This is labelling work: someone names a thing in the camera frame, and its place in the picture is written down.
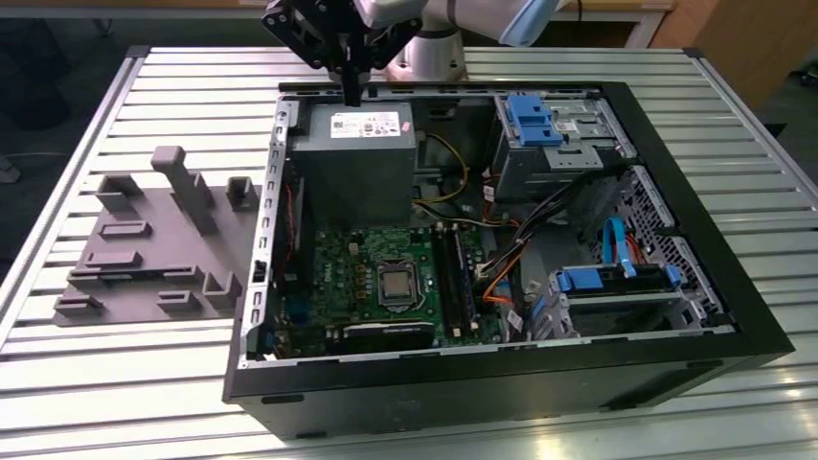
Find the sticker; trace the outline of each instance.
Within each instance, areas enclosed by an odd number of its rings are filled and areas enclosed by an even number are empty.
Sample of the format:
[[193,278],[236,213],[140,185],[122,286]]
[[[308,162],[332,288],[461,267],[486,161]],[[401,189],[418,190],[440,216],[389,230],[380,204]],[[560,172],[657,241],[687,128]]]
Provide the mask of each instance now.
[[518,314],[513,312],[513,310],[508,311],[506,319],[508,319],[508,324],[513,327],[513,329],[521,332],[522,331],[522,318],[520,317]]
[[493,203],[494,202],[494,188],[488,185],[482,186],[482,198],[485,201]]
[[573,122],[557,122],[557,131],[579,131]]
[[338,112],[329,120],[329,137],[397,137],[398,127],[397,112]]

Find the power supply label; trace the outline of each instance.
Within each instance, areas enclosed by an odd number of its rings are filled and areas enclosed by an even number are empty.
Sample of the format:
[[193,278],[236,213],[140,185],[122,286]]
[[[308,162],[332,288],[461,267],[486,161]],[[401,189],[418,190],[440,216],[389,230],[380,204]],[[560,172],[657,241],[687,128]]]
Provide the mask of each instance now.
[[397,137],[397,112],[338,112],[332,115],[329,137]]

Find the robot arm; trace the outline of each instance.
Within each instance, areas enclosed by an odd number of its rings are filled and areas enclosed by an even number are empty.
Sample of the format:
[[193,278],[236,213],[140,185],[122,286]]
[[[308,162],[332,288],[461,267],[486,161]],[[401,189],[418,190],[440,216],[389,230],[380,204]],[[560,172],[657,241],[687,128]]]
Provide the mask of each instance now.
[[[429,37],[449,36],[437,34],[440,28],[454,32],[464,28],[501,44],[528,46],[541,34],[552,12],[568,1],[272,0],[262,24],[310,67],[325,67],[329,79],[342,87],[344,104],[360,105],[361,84],[369,80],[370,70],[384,69],[404,48],[404,54],[412,54],[410,60],[428,55],[429,59],[445,60],[446,67],[448,58],[429,51],[436,45],[428,42]],[[426,42],[406,47],[417,33],[417,39]],[[418,79],[441,78],[432,72]]]
[[360,84],[382,69],[421,27],[426,0],[273,0],[264,28],[360,105]]

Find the green motherboard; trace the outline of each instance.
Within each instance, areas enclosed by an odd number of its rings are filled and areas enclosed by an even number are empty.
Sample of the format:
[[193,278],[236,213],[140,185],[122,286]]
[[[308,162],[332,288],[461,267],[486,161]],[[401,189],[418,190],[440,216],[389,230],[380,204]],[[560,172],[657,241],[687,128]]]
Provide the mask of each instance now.
[[[457,228],[462,254],[469,268],[484,260],[476,227]],[[452,336],[444,327],[430,228],[373,228],[317,232],[313,288],[304,308],[302,324],[289,334],[294,354],[324,356],[326,337],[349,324],[422,322],[434,325],[433,347],[497,343],[500,327],[496,314],[480,314],[473,333]],[[410,267],[414,302],[404,309],[386,308],[381,302],[378,276],[384,265]],[[478,292],[473,293],[478,302]]]

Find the yellow cable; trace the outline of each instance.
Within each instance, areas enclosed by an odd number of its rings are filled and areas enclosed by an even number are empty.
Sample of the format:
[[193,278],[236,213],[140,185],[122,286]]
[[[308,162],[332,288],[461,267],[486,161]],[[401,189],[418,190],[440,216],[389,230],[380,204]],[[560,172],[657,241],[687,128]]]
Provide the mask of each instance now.
[[448,195],[437,196],[434,198],[416,199],[413,201],[414,203],[430,204],[430,203],[440,203],[460,194],[460,192],[465,189],[465,186],[469,183],[469,168],[465,165],[465,160],[462,159],[460,152],[457,152],[457,150],[452,147],[452,145],[448,144],[448,142],[445,142],[445,140],[441,137],[438,137],[436,134],[426,132],[425,135],[436,139],[442,144],[442,146],[448,149],[448,151],[450,151],[450,154],[457,157],[457,161],[460,162],[460,167],[462,168],[462,183],[460,184],[460,187],[457,187],[457,190],[454,190]]

